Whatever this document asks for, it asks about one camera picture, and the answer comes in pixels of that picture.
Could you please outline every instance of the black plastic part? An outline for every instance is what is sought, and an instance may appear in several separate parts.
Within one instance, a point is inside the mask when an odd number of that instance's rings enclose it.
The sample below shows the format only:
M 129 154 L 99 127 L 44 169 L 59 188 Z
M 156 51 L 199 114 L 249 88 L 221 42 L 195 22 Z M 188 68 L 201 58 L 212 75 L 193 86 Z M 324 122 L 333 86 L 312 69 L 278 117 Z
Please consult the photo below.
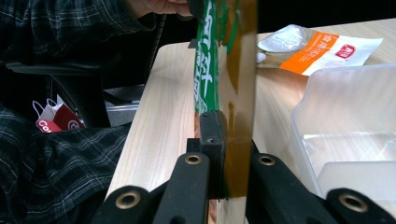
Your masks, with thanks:
M 209 158 L 189 152 L 177 159 L 168 181 L 154 224 L 207 222 Z
M 353 189 L 333 189 L 326 197 L 328 210 L 340 223 L 387 223 L 396 220 L 367 196 Z
M 209 198 L 224 198 L 224 136 L 220 111 L 207 111 L 200 116 L 200 151 L 210 159 Z
M 254 153 L 250 164 L 248 199 L 250 204 L 256 200 L 253 207 L 265 208 L 262 218 L 270 214 L 272 223 L 338 223 L 279 158 Z M 247 212 L 247 216 L 251 224 L 262 223 L 262 219 L 253 220 L 254 214 Z
M 149 223 L 146 218 L 150 203 L 145 189 L 133 186 L 117 189 L 99 207 L 91 223 Z

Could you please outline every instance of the light wood surface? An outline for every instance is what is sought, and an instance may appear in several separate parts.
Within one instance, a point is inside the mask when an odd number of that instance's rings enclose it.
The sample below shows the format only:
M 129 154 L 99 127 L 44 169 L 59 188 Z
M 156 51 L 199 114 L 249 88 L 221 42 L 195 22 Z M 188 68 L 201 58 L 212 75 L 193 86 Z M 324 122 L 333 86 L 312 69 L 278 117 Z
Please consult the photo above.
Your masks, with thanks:
M 396 63 L 396 19 L 313 28 L 364 38 L 384 38 L 365 64 Z M 269 34 L 258 35 L 258 41 Z M 108 194 L 126 185 L 153 190 L 169 179 L 177 157 L 194 137 L 193 63 L 189 43 L 160 48 L 134 117 Z M 280 69 L 258 69 L 253 140 L 296 172 L 289 152 L 290 113 L 308 77 Z M 396 214 L 396 207 L 388 210 Z

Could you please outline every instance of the small box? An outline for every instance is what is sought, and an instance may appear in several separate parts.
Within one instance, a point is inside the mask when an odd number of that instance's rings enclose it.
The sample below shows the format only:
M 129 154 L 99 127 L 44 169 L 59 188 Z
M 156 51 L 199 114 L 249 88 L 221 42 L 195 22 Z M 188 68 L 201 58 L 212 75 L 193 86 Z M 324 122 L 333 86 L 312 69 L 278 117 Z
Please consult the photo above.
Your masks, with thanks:
M 305 186 L 365 194 L 396 217 L 396 64 L 318 70 L 291 114 Z

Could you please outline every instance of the plastic bag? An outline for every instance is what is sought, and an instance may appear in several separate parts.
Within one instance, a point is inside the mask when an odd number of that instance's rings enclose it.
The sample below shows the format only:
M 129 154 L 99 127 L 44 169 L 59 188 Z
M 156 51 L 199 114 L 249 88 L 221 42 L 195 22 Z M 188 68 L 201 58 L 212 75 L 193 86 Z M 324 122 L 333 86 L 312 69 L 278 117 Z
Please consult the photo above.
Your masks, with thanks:
M 33 109 L 38 115 L 35 126 L 43 133 L 85 128 L 81 120 L 65 104 L 57 105 L 54 101 L 48 99 L 46 106 L 43 107 L 39 102 L 33 101 Z

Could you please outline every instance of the screw hole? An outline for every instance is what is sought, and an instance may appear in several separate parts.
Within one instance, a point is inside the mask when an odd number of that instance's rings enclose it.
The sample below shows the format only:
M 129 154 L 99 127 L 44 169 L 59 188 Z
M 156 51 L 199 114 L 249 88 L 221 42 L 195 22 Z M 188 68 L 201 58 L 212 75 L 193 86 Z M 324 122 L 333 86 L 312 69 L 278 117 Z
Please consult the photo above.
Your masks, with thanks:
M 263 165 L 275 165 L 275 160 L 267 156 L 259 157 L 259 162 Z
M 202 158 L 198 155 L 191 155 L 184 159 L 184 161 L 188 164 L 195 165 L 202 161 Z
M 140 202 L 140 194 L 135 190 L 122 193 L 116 200 L 119 209 L 128 209 L 136 206 Z
M 345 206 L 355 212 L 364 213 L 364 212 L 367 212 L 367 210 L 368 210 L 367 203 L 365 203 L 362 199 L 360 199 L 354 195 L 341 194 L 338 197 L 338 200 L 340 200 L 340 202 L 343 206 Z

